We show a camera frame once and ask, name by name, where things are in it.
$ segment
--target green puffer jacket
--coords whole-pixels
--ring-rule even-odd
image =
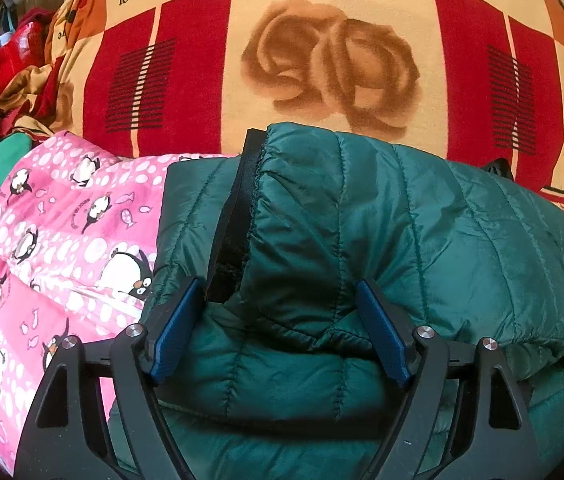
[[[205,276],[239,157],[169,167],[143,319]],[[417,324],[493,336],[547,472],[564,455],[564,213],[515,183],[418,150],[275,124],[257,166],[238,288],[209,303],[159,390],[198,480],[357,479],[398,408],[353,306],[374,278]],[[454,391],[422,467],[440,458]],[[132,464],[118,413],[116,453]]]

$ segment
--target black frame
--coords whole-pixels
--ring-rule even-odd
[[[86,344],[68,336],[24,424],[15,480],[73,480],[84,478],[84,472],[93,480],[195,480],[154,387],[177,367],[205,303],[203,282],[189,277],[143,326],[134,324],[114,339]],[[446,341],[430,327],[416,326],[373,280],[358,285],[356,303],[383,369],[405,392],[361,480],[542,478],[524,396],[493,339],[483,338],[476,346]],[[138,473],[121,468],[115,459],[100,377],[113,378]],[[420,472],[449,378],[458,379],[460,387],[444,456],[440,465]]]

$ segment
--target fish print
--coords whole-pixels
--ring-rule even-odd
[[[130,214],[130,211],[128,209],[122,209],[120,216],[122,217],[122,222],[126,224],[127,229],[137,223],[132,221],[132,215]]]
[[[132,193],[130,193],[128,195],[122,195],[120,198],[115,200],[115,203],[116,204],[123,204],[124,202],[132,202],[134,199],[135,199],[135,192],[133,191]]]

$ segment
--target rose print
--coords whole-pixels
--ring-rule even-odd
[[[244,81],[276,111],[309,121],[343,114],[354,133],[395,140],[419,103],[409,44],[388,25],[308,0],[275,2],[241,58]]]

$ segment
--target red square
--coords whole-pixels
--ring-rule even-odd
[[[222,81],[231,0],[171,0],[162,5],[155,43],[174,41],[161,130],[140,128],[142,155],[218,153]]]

